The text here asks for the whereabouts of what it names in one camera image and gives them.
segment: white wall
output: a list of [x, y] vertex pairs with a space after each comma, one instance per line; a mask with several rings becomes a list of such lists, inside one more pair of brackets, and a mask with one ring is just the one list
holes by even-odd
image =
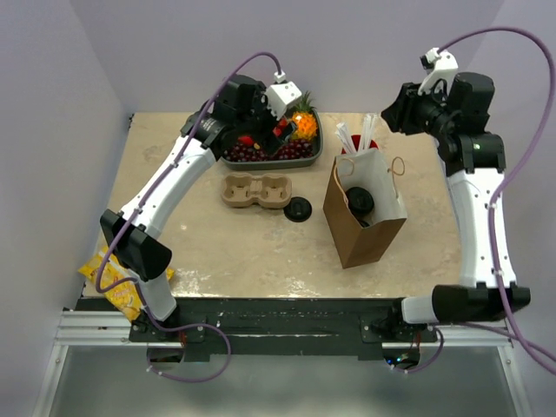
[[127, 120], [67, 0], [0, 10], [0, 415], [27, 416]]
[[[503, 0], [71, 0], [122, 102], [136, 111], [201, 106], [258, 50], [274, 52], [325, 111], [369, 111], [423, 77], [419, 56], [489, 25]], [[465, 67], [480, 40], [460, 48]], [[269, 82], [269, 60], [247, 74]]]
[[[517, 25], [540, 36], [556, 52], [556, 3], [506, 0], [494, 24]], [[459, 47], [453, 47], [457, 54]], [[512, 34], [485, 37], [469, 66], [488, 74], [497, 88], [489, 128], [502, 136], [510, 168], [531, 140], [544, 108], [546, 61], [533, 43]], [[532, 303], [518, 313], [530, 339], [556, 352], [556, 117], [530, 163], [505, 195], [507, 238], [519, 283], [531, 288]], [[518, 347], [519, 365], [535, 415], [554, 415], [554, 377]]]

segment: brown paper bag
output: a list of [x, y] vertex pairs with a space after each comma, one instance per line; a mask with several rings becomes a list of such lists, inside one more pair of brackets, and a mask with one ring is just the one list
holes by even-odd
[[[352, 187], [362, 187], [374, 198], [374, 210], [362, 219], [369, 227], [362, 227], [347, 206], [345, 190]], [[344, 268], [377, 262], [407, 219], [391, 169], [378, 149], [335, 158], [323, 210]]]

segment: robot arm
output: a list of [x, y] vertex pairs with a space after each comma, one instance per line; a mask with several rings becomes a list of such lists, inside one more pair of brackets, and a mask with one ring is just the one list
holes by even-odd
[[[438, 54], [438, 49], [432, 49], [421, 62], [430, 71], [423, 83], [403, 84], [394, 104], [381, 115], [393, 132], [425, 132], [437, 141], [460, 232], [460, 285], [438, 285], [431, 295], [398, 300], [390, 326], [500, 320], [504, 310], [488, 240], [487, 210], [490, 193], [504, 179], [506, 159], [502, 139], [485, 131], [493, 80], [470, 72], [456, 75], [457, 63], [447, 51]], [[517, 311], [529, 303], [530, 294], [528, 288], [516, 285], [501, 198], [495, 221], [503, 279], [512, 309]]]
[[[301, 92], [294, 83], [285, 80], [285, 74], [275, 74], [275, 84], [268, 88], [247, 76], [234, 76], [223, 88], [214, 107], [200, 123], [183, 156], [175, 161], [193, 125], [200, 115], [194, 113], [182, 128], [174, 148], [149, 182], [120, 212], [106, 210], [101, 226], [108, 244], [114, 241], [123, 224], [137, 209], [137, 203], [156, 182], [157, 186], [131, 223], [123, 238], [117, 243], [114, 254], [118, 261], [138, 278], [142, 294], [153, 316], [166, 320], [175, 309], [166, 268], [172, 252], [157, 239], [166, 221], [191, 186], [244, 134], [253, 137], [268, 154], [273, 155], [295, 126], [290, 123], [276, 136], [273, 129], [288, 109], [301, 99]], [[169, 169], [166, 176], [161, 173]]]

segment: chip bag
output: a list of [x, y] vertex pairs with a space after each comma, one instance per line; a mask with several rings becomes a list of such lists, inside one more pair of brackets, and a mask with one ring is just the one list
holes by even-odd
[[[96, 282], [96, 274], [98, 268], [103, 262], [108, 247], [102, 248], [95, 256], [93, 256], [85, 265], [79, 268], [79, 273], [85, 275], [93, 284]], [[126, 268], [122, 267], [114, 255], [111, 255], [101, 278], [101, 287], [108, 285], [129, 276]], [[174, 270], [166, 269], [166, 277], [168, 279], [174, 276]], [[129, 321], [135, 320], [141, 313], [141, 300], [137, 294], [133, 282], [124, 282], [104, 294], [114, 307], [120, 310]]]

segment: beige marble tabletop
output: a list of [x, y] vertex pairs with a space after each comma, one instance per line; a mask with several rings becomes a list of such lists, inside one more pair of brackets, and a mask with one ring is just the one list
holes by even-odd
[[[138, 113], [129, 131], [109, 207], [118, 211], [154, 174], [189, 114]], [[405, 160], [396, 184], [408, 219], [382, 259], [342, 269], [322, 212], [334, 156], [341, 145], [335, 124], [361, 132], [363, 114], [322, 113], [324, 151], [310, 168], [281, 171], [293, 194], [309, 199], [313, 215], [288, 221], [281, 210], [229, 208], [220, 197], [222, 161], [207, 171], [168, 220], [161, 242], [172, 249], [175, 296], [398, 297], [429, 294], [435, 284], [458, 281], [460, 244], [433, 140], [390, 134], [377, 142], [390, 161]], [[83, 295], [96, 295], [89, 285]]]

